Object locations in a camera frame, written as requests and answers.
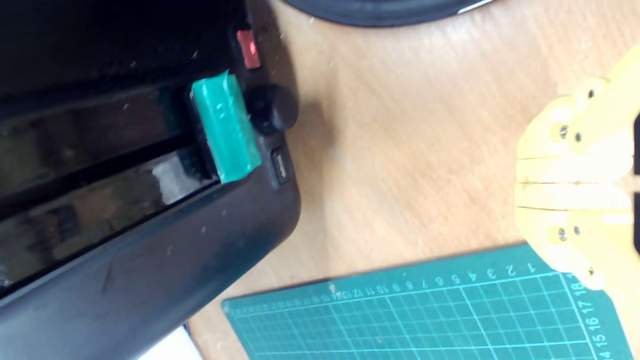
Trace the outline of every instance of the green tape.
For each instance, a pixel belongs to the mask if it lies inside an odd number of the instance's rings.
[[[262,164],[234,75],[227,71],[198,80],[191,86],[191,96],[223,184],[243,179]]]

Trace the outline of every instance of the yellow robotic hand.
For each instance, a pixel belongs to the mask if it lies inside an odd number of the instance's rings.
[[[572,272],[616,305],[640,302],[634,245],[634,122],[640,47],[607,78],[550,103],[518,144],[516,219],[552,268]]]

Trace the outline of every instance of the black round object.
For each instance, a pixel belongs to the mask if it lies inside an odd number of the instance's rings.
[[[253,126],[263,135],[283,133],[298,119],[298,100],[284,86],[258,86],[249,94],[247,105]]]
[[[287,0],[320,19],[366,28],[433,21],[471,10],[491,0]]]

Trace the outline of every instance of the wood grain surface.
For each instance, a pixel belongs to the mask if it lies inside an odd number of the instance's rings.
[[[513,185],[526,125],[640,44],[638,0],[496,0],[397,29],[254,8],[273,80],[300,95],[287,139],[302,216],[191,319],[209,360],[247,359],[221,299],[523,242]],[[619,310],[640,356],[640,324]]]

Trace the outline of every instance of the black plastic device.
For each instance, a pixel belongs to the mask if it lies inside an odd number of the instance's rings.
[[[233,0],[0,5],[0,359],[135,358],[291,234],[297,104],[246,68],[251,23]],[[221,184],[187,99],[226,70],[262,165]]]
[[[321,19],[366,28],[420,24],[466,12],[492,0],[287,0]]]

